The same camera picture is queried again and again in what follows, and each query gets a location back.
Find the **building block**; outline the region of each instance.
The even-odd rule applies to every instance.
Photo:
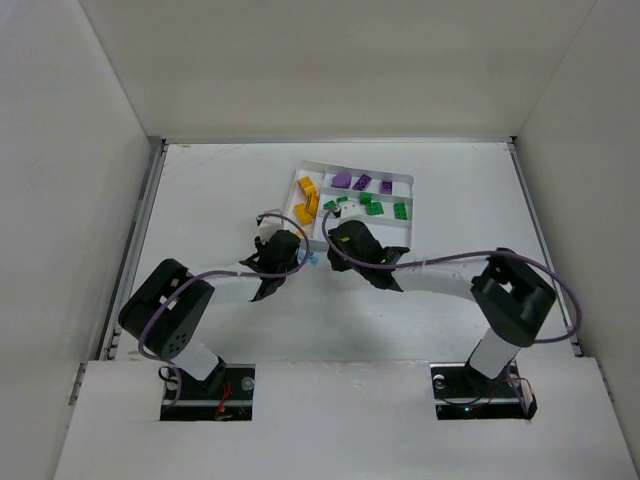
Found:
[[[408,220],[407,216],[407,207],[404,206],[404,203],[394,203],[393,204],[393,214],[398,220]]]
[[[317,195],[310,195],[309,198],[307,198],[307,212],[309,212],[310,215],[315,216],[316,213],[318,213],[319,203],[320,199]]]
[[[367,215],[382,215],[384,213],[384,209],[382,208],[382,204],[380,202],[372,202],[367,205]]]
[[[362,192],[360,194],[360,205],[369,205],[371,203],[373,195],[367,192]]]
[[[316,187],[309,177],[303,177],[298,180],[298,186],[305,198],[309,198],[311,195],[318,195]]]
[[[349,188],[351,186],[351,174],[349,172],[340,172],[331,180],[331,186],[334,188]]]
[[[353,189],[363,192],[364,190],[367,189],[370,183],[371,183],[371,177],[369,175],[362,174],[362,176],[358,179],[356,184],[353,186]]]
[[[295,207],[293,207],[293,211],[296,212],[296,217],[298,217],[298,221],[303,227],[305,225],[311,225],[313,223],[313,217],[307,211],[306,204],[301,203],[299,205],[296,205]]]
[[[382,180],[380,182],[380,193],[391,195],[393,192],[393,182],[391,180]]]

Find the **white panel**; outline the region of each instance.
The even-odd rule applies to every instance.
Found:
[[[260,363],[251,422],[157,422],[156,369],[89,366],[57,480],[636,478],[592,359],[523,359],[533,422],[438,421],[427,362]]]
[[[554,263],[585,307],[640,462],[640,2],[599,1],[522,130],[518,147]]]
[[[53,474],[148,144],[76,0],[0,8],[0,476]]]
[[[418,256],[502,246],[543,260],[504,143],[172,145],[136,288],[165,258],[199,272],[250,256],[256,215],[284,205],[303,159],[412,175]],[[377,290],[355,272],[332,272],[326,254],[316,253],[317,266],[308,265],[267,299],[208,308],[198,337],[229,363],[465,361],[485,334],[487,321],[468,300]],[[469,264],[463,270],[480,273],[486,262]],[[564,332],[554,308],[540,335]],[[132,340],[123,335],[119,358],[137,356]],[[534,350],[573,355],[569,342]]]
[[[82,0],[170,136],[516,134],[593,0]]]

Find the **metal edge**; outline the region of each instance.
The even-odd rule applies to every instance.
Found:
[[[538,238],[538,244],[540,245],[542,255],[544,256],[544,261],[551,270],[555,271],[553,262],[551,261],[551,254],[549,253],[549,248],[547,247],[547,242],[544,238],[544,234],[542,233],[542,227],[540,225],[540,221],[538,220],[538,215],[536,214],[536,209],[533,206],[533,199],[531,198],[529,187],[527,186],[527,182],[524,178],[522,166],[520,165],[520,159],[518,158],[518,151],[516,149],[515,143],[513,142],[513,139],[509,140],[507,146],[509,148],[509,153],[511,154],[511,161],[513,162],[513,166],[516,170],[518,181],[520,182],[520,188],[522,189],[522,193],[527,204],[527,209],[529,210],[529,216],[531,217],[531,221],[533,222],[533,228],[536,232],[536,237]],[[560,304],[562,320],[564,321],[565,327],[570,328],[571,321],[569,320],[569,310],[567,309],[567,302],[564,292],[562,291],[562,289],[560,289],[556,282],[553,282],[553,286],[556,290],[556,293],[558,294],[558,303]],[[571,337],[571,347],[573,348],[573,353],[576,357],[584,356],[582,347],[580,347],[580,342],[575,335]]]
[[[124,253],[120,260],[118,275],[116,277],[115,286],[109,308],[102,326],[100,337],[94,344],[92,349],[94,353],[93,360],[110,360],[111,350],[117,345],[113,345],[114,331],[120,309],[124,305],[127,298],[131,294],[135,272],[138,268],[142,246],[149,226],[151,218],[151,210],[158,191],[162,167],[167,153],[166,142],[159,137],[150,137],[149,144],[151,151],[147,169],[145,171],[138,202],[129,228],[129,235],[125,244]]]
[[[311,137],[269,137],[269,136],[222,136],[222,137],[167,137],[167,145],[174,144],[252,144],[252,143],[509,143],[511,137],[500,136],[478,136],[478,137],[456,137],[456,136],[311,136]]]

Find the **white tray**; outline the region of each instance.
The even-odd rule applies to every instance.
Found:
[[[340,172],[347,171],[351,173],[350,188],[333,188],[331,180]],[[367,215],[362,205],[362,221],[367,224],[371,233],[383,246],[399,246],[411,247],[411,231],[413,218],[413,177],[411,175],[403,175],[398,173],[378,172],[375,170],[361,170],[358,168],[350,168],[340,165],[328,165],[325,163],[310,162],[304,160],[298,165],[298,169],[293,177],[289,198],[285,205],[285,215],[297,221],[294,207],[300,203],[305,203],[306,198],[298,187],[298,180],[309,177],[320,195],[320,205],[318,213],[311,225],[304,227],[305,232],[311,240],[311,248],[316,251],[327,250],[322,231],[322,217],[326,210],[322,206],[330,200],[335,201],[338,197],[348,197],[360,206],[360,191],[353,190],[358,178],[362,174],[369,175],[372,180],[365,192],[372,194],[374,202],[382,203],[384,214]],[[386,195],[380,193],[380,182],[382,180],[391,180],[393,182],[393,194]],[[407,209],[408,220],[398,220],[393,213],[394,203],[404,203]],[[330,230],[338,226],[338,219],[331,217],[327,221],[327,229]]]

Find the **red wire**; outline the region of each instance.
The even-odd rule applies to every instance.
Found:
[[[218,415],[220,415],[220,412],[222,412],[222,410],[224,409],[224,402],[227,400],[227,398],[229,398],[229,395],[231,395],[231,382],[227,382],[227,384],[222,387],[222,398],[220,399],[218,409],[213,416],[214,419],[217,419]]]

